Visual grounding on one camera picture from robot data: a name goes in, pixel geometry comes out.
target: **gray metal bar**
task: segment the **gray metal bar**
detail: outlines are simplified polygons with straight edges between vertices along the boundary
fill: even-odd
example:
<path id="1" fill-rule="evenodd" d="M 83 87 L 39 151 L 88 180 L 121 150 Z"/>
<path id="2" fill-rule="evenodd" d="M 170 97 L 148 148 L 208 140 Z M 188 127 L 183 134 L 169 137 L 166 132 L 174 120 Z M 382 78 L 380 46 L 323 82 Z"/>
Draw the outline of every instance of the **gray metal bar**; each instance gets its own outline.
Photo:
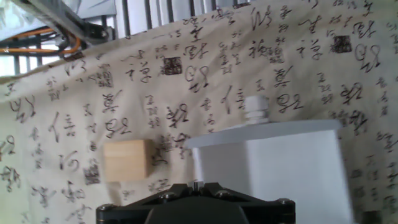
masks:
<path id="1" fill-rule="evenodd" d="M 169 12 L 169 22 L 174 22 L 172 0 L 167 0 L 167 12 Z"/>
<path id="2" fill-rule="evenodd" d="M 123 5 L 123 18 L 124 18 L 124 30 L 126 33 L 126 37 L 130 36 L 130 22 L 129 22 L 129 11 L 127 7 L 127 0 L 122 0 Z"/>
<path id="3" fill-rule="evenodd" d="M 102 15 L 101 16 L 101 23 L 103 27 L 107 27 L 108 25 L 106 25 L 106 16 Z"/>
<path id="4" fill-rule="evenodd" d="M 14 75 L 20 74 L 21 70 L 19 68 L 19 56 L 14 56 Z"/>
<path id="5" fill-rule="evenodd" d="M 148 29 L 152 29 L 152 18 L 150 16 L 150 3 L 149 0 L 145 0 L 145 15 L 147 18 L 147 27 Z"/>
<path id="6" fill-rule="evenodd" d="M 39 40 L 40 40 L 39 43 L 36 44 L 36 48 L 37 48 L 37 49 L 41 49 L 41 48 L 42 48 L 42 44 L 41 44 L 41 41 L 42 41 L 41 35 L 40 35 L 40 34 L 36 34 L 36 37 L 39 38 Z M 42 65 L 43 65 L 43 58 L 42 58 L 41 56 L 37 56 L 36 59 L 37 59 L 37 66 L 38 66 L 38 67 L 39 67 L 39 66 L 42 66 Z"/>
<path id="7" fill-rule="evenodd" d="M 211 0 L 211 10 L 214 11 L 217 9 L 216 0 Z"/>
<path id="8" fill-rule="evenodd" d="M 193 0 L 189 0 L 189 8 L 191 10 L 191 16 L 195 16 L 195 5 Z"/>

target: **beige cloth backdrop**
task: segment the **beige cloth backdrop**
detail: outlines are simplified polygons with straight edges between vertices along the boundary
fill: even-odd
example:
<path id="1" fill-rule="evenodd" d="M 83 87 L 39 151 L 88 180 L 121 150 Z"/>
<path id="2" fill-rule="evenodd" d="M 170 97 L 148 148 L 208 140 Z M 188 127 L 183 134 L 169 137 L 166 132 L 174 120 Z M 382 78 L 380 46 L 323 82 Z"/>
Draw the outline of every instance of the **beige cloth backdrop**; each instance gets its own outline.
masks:
<path id="1" fill-rule="evenodd" d="M 2 223 L 94 223 L 103 203 L 191 181 L 184 141 L 242 123 L 256 94 L 272 121 L 339 119 L 358 221 L 397 223 L 397 12 L 394 0 L 257 1 L 3 78 Z M 104 142 L 132 139 L 156 141 L 155 173 L 107 183 Z"/>

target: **wooden cube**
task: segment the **wooden cube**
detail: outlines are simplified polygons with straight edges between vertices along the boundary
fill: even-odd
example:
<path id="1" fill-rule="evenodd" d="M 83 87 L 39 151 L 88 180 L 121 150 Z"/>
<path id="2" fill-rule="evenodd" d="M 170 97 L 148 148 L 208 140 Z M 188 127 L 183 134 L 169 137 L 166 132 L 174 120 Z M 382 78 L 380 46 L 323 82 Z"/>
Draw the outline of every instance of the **wooden cube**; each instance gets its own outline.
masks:
<path id="1" fill-rule="evenodd" d="M 105 176 L 108 182 L 142 180 L 152 172 L 152 140 L 110 142 L 104 145 Z"/>

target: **black mechanical part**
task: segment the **black mechanical part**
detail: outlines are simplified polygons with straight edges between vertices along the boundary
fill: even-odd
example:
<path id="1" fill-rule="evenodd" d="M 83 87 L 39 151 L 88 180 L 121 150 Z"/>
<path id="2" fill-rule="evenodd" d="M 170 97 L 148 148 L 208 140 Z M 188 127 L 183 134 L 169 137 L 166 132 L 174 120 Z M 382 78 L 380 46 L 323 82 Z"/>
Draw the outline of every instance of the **black mechanical part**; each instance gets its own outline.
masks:
<path id="1" fill-rule="evenodd" d="M 173 184 L 163 192 L 123 207 L 102 205 L 97 224 L 252 224 L 295 223 L 295 202 L 287 198 L 266 202 L 218 183 L 203 187 Z"/>

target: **black ink character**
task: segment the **black ink character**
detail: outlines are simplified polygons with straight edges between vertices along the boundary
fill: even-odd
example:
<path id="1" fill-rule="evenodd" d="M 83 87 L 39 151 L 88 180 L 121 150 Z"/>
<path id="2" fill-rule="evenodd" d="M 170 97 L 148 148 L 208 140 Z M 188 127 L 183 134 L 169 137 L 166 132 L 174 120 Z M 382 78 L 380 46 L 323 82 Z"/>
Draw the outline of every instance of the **black ink character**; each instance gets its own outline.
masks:
<path id="1" fill-rule="evenodd" d="M 59 137 L 60 137 L 60 135 L 59 135 L 59 133 L 57 133 L 57 130 L 55 129 L 55 123 L 57 122 L 57 119 L 58 119 L 58 115 L 59 115 L 59 114 L 60 114 L 59 112 L 57 112 L 57 113 L 55 114 L 54 121 L 52 122 L 51 126 L 49 127 L 49 132 L 54 131 L 54 134 L 55 134 L 55 142 L 57 142 L 57 143 L 59 143 Z"/>
<path id="2" fill-rule="evenodd" d="M 21 124 L 23 124 L 27 119 L 28 116 L 30 116 L 31 118 L 33 118 L 33 116 L 35 116 L 36 112 L 35 112 L 35 96 L 32 95 L 32 101 L 29 101 L 26 97 L 25 97 L 26 102 L 28 102 L 28 104 L 31 107 L 31 113 L 29 113 L 30 115 L 27 115 L 27 117 L 25 117 L 25 112 L 22 112 L 22 100 L 20 98 L 18 98 L 18 102 L 17 101 L 10 101 L 10 108 L 13 112 L 17 113 L 16 116 L 16 121 L 20 120 L 19 122 Z"/>
<path id="3" fill-rule="evenodd" d="M 97 123 L 94 123 L 93 125 L 87 126 L 86 130 L 91 130 L 91 132 L 95 133 L 96 126 L 97 126 Z"/>
<path id="4" fill-rule="evenodd" d="M 343 0 L 336 0 L 334 1 L 333 6 L 342 6 L 343 4 L 344 4 Z"/>
<path id="5" fill-rule="evenodd" d="M 133 81 L 132 75 L 133 75 L 134 72 L 135 72 L 135 70 L 133 70 L 133 69 L 130 69 L 129 71 L 125 72 L 125 74 L 129 74 L 129 77 L 130 77 L 131 81 Z"/>
<path id="6" fill-rule="evenodd" d="M 152 194 L 156 194 L 166 190 L 167 187 L 171 186 L 170 184 L 168 184 L 168 182 L 168 179 L 162 179 L 151 183 L 150 185 L 148 185 L 149 192 Z"/>
<path id="7" fill-rule="evenodd" d="M 289 94 L 282 94 L 282 95 L 278 96 L 278 97 L 276 98 L 277 104 L 278 104 L 279 106 L 283 106 L 283 108 L 280 109 L 279 112 L 280 112 L 280 113 L 285 113 L 286 110 L 287 110 L 287 108 L 293 106 L 294 104 L 296 104 L 296 106 L 293 108 L 293 110 L 297 110 L 297 109 L 303 108 L 303 106 L 299 106 L 299 105 L 300 105 L 300 102 L 301 102 L 301 101 L 300 101 L 300 95 L 299 95 L 299 94 L 295 94 L 295 95 L 293 96 L 293 99 L 294 99 L 295 101 L 294 101 L 291 105 L 288 105 L 287 103 L 288 103 L 289 100 L 290 100 Z"/>
<path id="8" fill-rule="evenodd" d="M 319 41 L 318 39 L 315 40 L 315 41 L 311 40 L 311 44 L 312 44 L 311 50 L 314 53 L 316 53 L 315 55 L 312 55 L 312 59 L 314 59 L 314 60 L 319 60 L 321 55 L 323 55 L 322 53 L 318 52 L 321 49 L 321 46 L 320 45 L 315 45 L 315 44 L 317 44 L 318 41 Z"/>
<path id="9" fill-rule="evenodd" d="M 381 98 L 377 100 L 377 103 L 381 103 L 381 102 L 384 102 L 384 103 L 388 102 L 387 91 L 384 91 Z"/>
<path id="10" fill-rule="evenodd" d="M 201 40 L 201 39 L 198 38 L 198 34 L 199 34 L 199 32 L 203 29 L 203 27 L 200 27 L 200 28 L 198 29 L 198 26 L 197 26 L 197 25 L 193 25 L 193 26 L 194 26 L 195 28 L 191 31 L 190 34 L 193 34 L 193 38 L 194 38 L 195 40 L 191 41 L 192 43 Z"/>
<path id="11" fill-rule="evenodd" d="M 179 75 L 182 73 L 182 64 L 180 57 L 165 58 L 164 62 L 164 74 L 165 75 Z"/>
<path id="12" fill-rule="evenodd" d="M 1 161 L 1 156 L 3 154 L 8 154 L 8 155 L 14 155 L 15 151 L 15 139 L 14 136 L 8 135 L 6 137 L 6 140 L 0 143 L 0 161 Z"/>
<path id="13" fill-rule="evenodd" d="M 364 133 L 368 130 L 367 122 L 368 119 L 361 111 L 354 110 L 353 114 L 349 117 L 349 124 L 354 124 L 355 136 L 359 135 L 360 128 L 363 128 Z"/>
<path id="14" fill-rule="evenodd" d="M 232 25 L 235 23 L 235 20 L 233 19 L 234 12 L 233 11 L 225 11 L 223 9 L 218 8 L 217 9 L 217 15 L 211 15 L 211 18 L 214 19 L 215 21 L 220 21 L 222 19 L 227 18 L 228 19 L 228 25 Z"/>
<path id="15" fill-rule="evenodd" d="M 94 80 L 96 84 L 98 84 L 98 87 L 104 88 L 112 88 L 113 87 L 113 77 L 112 73 L 108 71 L 108 68 L 110 67 L 109 64 L 102 64 L 100 68 L 102 69 L 102 72 L 97 72 L 96 74 L 89 75 L 87 77 L 87 80 Z"/>
<path id="16" fill-rule="evenodd" d="M 100 172 L 98 170 L 98 163 L 96 160 L 90 161 L 89 168 L 83 168 L 83 173 L 85 175 L 86 185 L 100 184 Z"/>
<path id="17" fill-rule="evenodd" d="M 289 10 L 287 8 L 286 5 L 282 6 L 282 9 L 280 10 L 280 18 L 282 18 L 282 20 L 285 20 L 285 18 L 287 17 L 287 14 L 290 13 L 292 10 Z"/>
<path id="18" fill-rule="evenodd" d="M 262 91 L 266 90 L 262 85 L 261 85 L 261 79 L 256 81 L 257 83 L 257 91 Z"/>
<path id="19" fill-rule="evenodd" d="M 315 4 L 312 6 L 311 9 L 315 8 L 318 5 L 318 0 L 314 0 Z"/>
<path id="20" fill-rule="evenodd" d="M 209 98 L 206 98 L 205 101 L 203 102 L 203 104 L 200 105 L 200 107 L 203 107 L 205 109 L 205 111 L 208 111 L 211 108 L 210 103 L 211 103 L 211 100 Z"/>
<path id="21" fill-rule="evenodd" d="M 328 104 L 328 103 L 332 103 L 333 102 L 333 94 L 329 93 L 328 95 L 322 95 L 322 102 L 323 105 Z"/>
<path id="22" fill-rule="evenodd" d="M 127 59 L 129 58 L 136 58 L 136 59 L 143 59 L 144 58 L 144 51 L 143 50 L 138 50 L 138 55 L 129 55 L 128 57 L 126 57 L 125 59 L 122 59 L 122 62 L 125 62 Z"/>
<path id="23" fill-rule="evenodd" d="M 221 99 L 220 103 L 225 103 L 225 108 L 226 108 L 226 113 L 231 114 L 231 108 L 229 107 L 229 101 L 228 101 L 228 95 L 232 89 L 232 85 L 229 86 L 228 91 L 226 92 L 226 95 L 224 98 Z"/>
<path id="24" fill-rule="evenodd" d="M 5 166 L 2 169 L 2 173 L 0 174 L 0 176 L 1 176 L 2 181 L 8 182 L 7 192 L 9 192 L 9 193 L 12 192 L 12 186 L 14 184 L 16 184 L 18 188 L 21 187 L 21 180 L 19 178 L 19 174 L 17 173 L 17 171 L 14 168 Z"/>
<path id="25" fill-rule="evenodd" d="M 357 23 L 355 23 L 354 26 L 353 26 L 353 29 L 354 29 L 353 34 L 358 33 L 358 34 L 359 34 L 358 37 L 359 37 L 360 39 L 361 39 L 362 37 L 364 37 L 366 34 L 368 34 L 368 38 L 371 38 L 371 37 L 372 37 L 372 34 L 376 32 L 376 31 L 372 31 L 372 30 L 371 30 L 373 24 L 374 24 L 374 21 L 369 21 L 368 29 L 366 29 L 366 30 L 364 31 L 364 29 L 365 29 L 364 23 L 363 23 L 363 22 L 357 22 Z"/>
<path id="26" fill-rule="evenodd" d="M 285 42 L 285 37 L 282 37 L 282 38 L 277 37 L 275 42 L 277 42 L 277 45 L 279 46 Z"/>
<path id="27" fill-rule="evenodd" d="M 272 19 L 269 16 L 271 14 L 271 6 L 267 7 L 267 11 L 264 13 L 263 18 L 261 17 L 261 13 L 258 10 L 256 11 L 256 13 L 254 15 L 253 13 L 255 10 L 256 10 L 256 7 L 254 7 L 253 10 L 251 11 L 251 25 L 252 25 L 253 31 L 256 30 L 257 24 L 258 24 L 258 27 L 260 27 L 266 19 L 267 19 L 267 22 L 266 22 L 267 27 L 266 28 L 268 28 L 269 24 L 271 24 L 271 22 L 272 22 Z"/>
<path id="28" fill-rule="evenodd" d="M 334 17 L 334 16 L 333 16 L 333 17 L 330 19 L 329 24 L 337 24 L 337 23 L 339 23 L 339 22 L 341 21 L 341 16 L 342 16 L 342 15 L 337 16 L 337 17 Z"/>
<path id="29" fill-rule="evenodd" d="M 21 221 L 21 223 L 30 223 L 27 214 L 28 214 L 28 212 L 22 212 L 22 213 L 21 213 L 21 215 L 22 215 L 22 221 Z"/>
<path id="30" fill-rule="evenodd" d="M 110 110 L 112 113 L 116 111 L 115 108 L 119 106 L 113 106 L 113 103 L 121 92 L 122 90 L 119 90 L 115 95 L 113 95 L 112 93 L 108 95 L 102 95 L 104 97 L 104 106 L 105 106 L 105 109 L 102 110 L 102 113 L 105 113 L 108 110 Z"/>
<path id="31" fill-rule="evenodd" d="M 287 24 L 279 24 L 279 32 L 286 32 L 287 28 L 289 28 L 289 25 Z"/>
<path id="32" fill-rule="evenodd" d="M 14 89 L 15 83 L 17 83 L 17 82 L 12 82 L 12 83 L 10 83 L 10 84 L 7 85 L 8 93 L 4 94 L 4 96 L 10 96 L 11 93 L 12 93 L 13 91 L 16 91 L 16 90 Z"/>
<path id="33" fill-rule="evenodd" d="M 123 200 L 128 200 L 128 198 L 130 197 L 130 195 L 134 195 L 135 190 L 123 190 L 122 194 L 124 199 Z"/>
<path id="34" fill-rule="evenodd" d="M 197 68 L 191 65 L 185 70 L 185 79 L 190 83 L 189 90 L 192 90 L 194 93 L 199 92 L 200 88 L 206 88 L 209 85 L 207 82 L 209 68 L 207 66 L 202 66 L 198 71 L 199 74 L 197 74 Z"/>
<path id="35" fill-rule="evenodd" d="M 244 95 L 243 95 L 243 90 L 241 88 L 239 89 L 237 96 L 238 100 L 236 100 L 236 102 L 239 103 L 238 109 L 244 110 Z"/>
<path id="36" fill-rule="evenodd" d="M 79 208 L 78 210 L 75 210 L 74 212 L 72 212 L 66 219 L 65 221 L 69 221 L 72 217 L 76 216 L 77 219 L 79 220 L 79 224 L 82 223 L 83 220 L 83 216 L 86 213 L 86 209 L 88 210 L 92 210 L 90 207 L 87 207 L 86 205 L 82 205 L 81 208 Z"/>
<path id="37" fill-rule="evenodd" d="M 330 46 L 330 50 L 332 52 L 341 54 L 353 51 L 351 40 L 348 35 L 335 36 L 333 39 L 335 40 L 335 43 Z"/>
<path id="38" fill-rule="evenodd" d="M 68 199 L 68 202 L 75 203 L 76 199 L 85 198 L 85 192 L 82 189 L 72 190 L 73 183 L 68 180 L 68 189 L 62 189 L 61 193 Z"/>
<path id="39" fill-rule="evenodd" d="M 50 218 L 44 218 L 44 220 L 41 222 L 41 224 L 50 224 L 49 223 L 49 221 L 50 221 Z"/>
<path id="40" fill-rule="evenodd" d="M 127 118 L 123 118 L 122 119 L 122 126 L 118 129 L 115 129 L 116 126 L 118 125 L 118 120 L 116 118 L 113 118 L 111 120 L 109 120 L 107 123 L 105 123 L 105 129 L 107 131 L 110 131 L 109 134 L 106 135 L 107 138 L 112 138 L 113 135 L 117 132 L 119 132 L 120 130 L 122 130 L 120 132 L 120 134 L 126 134 L 126 133 L 131 133 L 131 131 L 128 131 L 128 122 L 129 120 Z"/>
<path id="41" fill-rule="evenodd" d="M 356 100 L 359 100 L 362 98 L 361 93 L 362 93 L 362 84 L 359 82 L 355 83 L 351 90 L 348 90 L 346 85 L 342 85 L 341 87 L 344 88 L 344 90 L 340 93 L 341 97 L 345 97 L 346 101 L 343 104 L 349 105 L 349 102 L 356 96 Z"/>
<path id="42" fill-rule="evenodd" d="M 306 21 L 301 22 L 301 23 L 299 23 L 298 25 L 299 25 L 299 26 L 302 26 L 302 25 L 304 25 L 305 23 L 309 22 L 309 23 L 310 23 L 310 27 L 309 27 L 308 29 L 310 30 L 310 33 L 311 33 L 311 34 L 314 34 L 314 33 L 315 33 L 315 26 L 317 25 L 317 22 L 320 21 L 321 19 L 322 19 L 322 16 L 319 15 L 319 16 L 317 16 L 317 19 L 316 19 L 315 21 L 313 21 L 313 22 L 311 22 L 310 19 L 307 19 Z"/>
<path id="43" fill-rule="evenodd" d="M 83 54 L 76 55 L 78 58 L 83 57 Z M 84 60 L 74 60 L 71 63 L 68 63 L 65 65 L 65 72 L 67 73 L 68 76 L 70 76 L 71 72 L 74 71 L 75 67 L 81 65 L 80 68 L 83 70 L 83 73 L 87 71 L 85 68 L 86 62 Z"/>
<path id="44" fill-rule="evenodd" d="M 203 56 L 206 53 L 208 53 L 208 51 L 204 51 L 204 48 L 206 47 L 206 45 L 207 45 L 207 43 L 202 43 L 199 50 L 197 50 L 198 48 L 194 45 L 188 46 L 185 48 L 183 55 L 189 54 L 190 60 L 194 59 L 197 55 L 199 55 L 199 57 L 198 57 L 199 59 L 202 59 Z"/>
<path id="45" fill-rule="evenodd" d="M 366 8 L 366 13 L 363 14 L 364 17 L 368 16 L 369 14 L 372 14 L 371 8 L 372 8 L 373 2 L 368 2 L 368 0 L 365 0 L 365 5 L 363 7 Z"/>
<path id="46" fill-rule="evenodd" d="M 387 105 L 387 106 L 383 106 L 383 107 L 381 108 L 381 115 L 380 115 L 380 117 L 385 116 L 385 115 L 388 115 L 388 105 Z"/>
<path id="47" fill-rule="evenodd" d="M 286 75 L 292 68 L 293 68 L 293 65 L 290 66 L 290 68 L 287 71 L 285 71 L 283 68 L 281 68 L 279 70 L 274 69 L 274 71 L 276 72 L 275 81 L 277 82 L 274 85 L 275 88 L 279 87 L 279 85 L 282 85 L 282 87 L 286 87 L 286 83 L 289 83 L 290 81 L 284 81 L 284 80 L 285 80 Z"/>
<path id="48" fill-rule="evenodd" d="M 85 106 L 83 106 L 83 108 L 85 109 L 85 116 L 92 116 L 93 114 L 91 114 L 90 111 L 88 111 L 88 107 L 90 106 L 89 103 L 87 103 Z"/>
<path id="49" fill-rule="evenodd" d="M 305 47 L 300 47 L 296 50 L 298 50 L 298 53 L 300 54 L 301 58 L 304 58 L 303 51 L 305 50 Z"/>
<path id="50" fill-rule="evenodd" d="M 366 57 L 366 51 L 367 51 L 368 46 L 365 46 L 363 44 L 358 44 L 355 47 L 355 59 L 359 62 L 362 62 L 361 65 L 361 70 L 365 68 L 365 73 L 368 73 L 372 70 L 373 67 L 378 67 L 381 63 L 379 62 L 379 53 L 380 53 L 380 46 L 379 45 L 372 45 L 370 48 L 370 52 L 374 55 L 374 59 L 372 62 L 372 65 L 370 62 L 365 63 Z"/>
<path id="51" fill-rule="evenodd" d="M 68 161 L 69 161 L 68 167 L 73 167 L 74 165 L 76 165 L 75 168 L 72 170 L 72 172 L 75 172 L 76 170 L 79 169 L 79 161 L 77 161 L 77 159 L 70 159 L 76 153 L 78 153 L 78 152 L 73 151 L 73 152 L 69 153 L 69 155 L 65 156 L 65 158 L 63 157 L 63 155 L 59 155 L 60 156 L 60 170 L 63 170 L 65 163 Z"/>
<path id="52" fill-rule="evenodd" d="M 348 22 L 351 21 L 352 18 L 353 18 L 353 16 L 347 17 L 347 20 L 346 20 L 346 22 L 344 23 L 344 26 L 343 26 L 344 28 L 348 26 Z"/>
<path id="53" fill-rule="evenodd" d="M 178 134 L 177 139 L 174 139 L 174 137 L 172 137 L 173 141 L 175 142 L 175 147 L 180 149 L 181 159 L 185 159 L 185 152 L 189 151 L 189 149 L 187 149 L 184 146 L 184 144 L 185 144 L 185 141 L 190 138 L 191 138 L 191 136 L 184 134 L 184 133 Z"/>
<path id="54" fill-rule="evenodd" d="M 189 121 L 187 119 L 188 116 L 188 106 L 185 103 L 182 103 L 179 106 L 179 109 L 176 109 L 175 112 L 173 112 L 170 107 L 167 107 L 167 110 L 169 113 L 166 116 L 166 119 L 172 120 L 172 124 L 169 126 L 170 128 L 177 128 L 177 123 L 181 120 L 181 122 L 187 122 Z"/>
<path id="55" fill-rule="evenodd" d="M 57 191 L 53 190 L 50 194 L 48 194 L 49 189 L 46 187 L 40 187 L 36 189 L 35 187 L 32 187 L 32 196 L 36 196 L 39 194 L 42 198 L 40 200 L 40 204 L 43 206 L 43 208 L 47 208 L 49 206 L 49 200 L 52 198 Z"/>
<path id="56" fill-rule="evenodd" d="M 67 114 L 67 118 L 65 119 L 67 122 L 68 126 L 63 127 L 64 129 L 68 130 L 67 136 L 75 137 L 76 132 L 74 132 L 74 127 L 75 125 L 72 122 L 72 119 L 69 114 Z"/>
<path id="57" fill-rule="evenodd" d="M 95 152 L 96 150 L 97 150 L 97 145 L 95 144 L 95 142 L 90 141 L 90 151 Z"/>

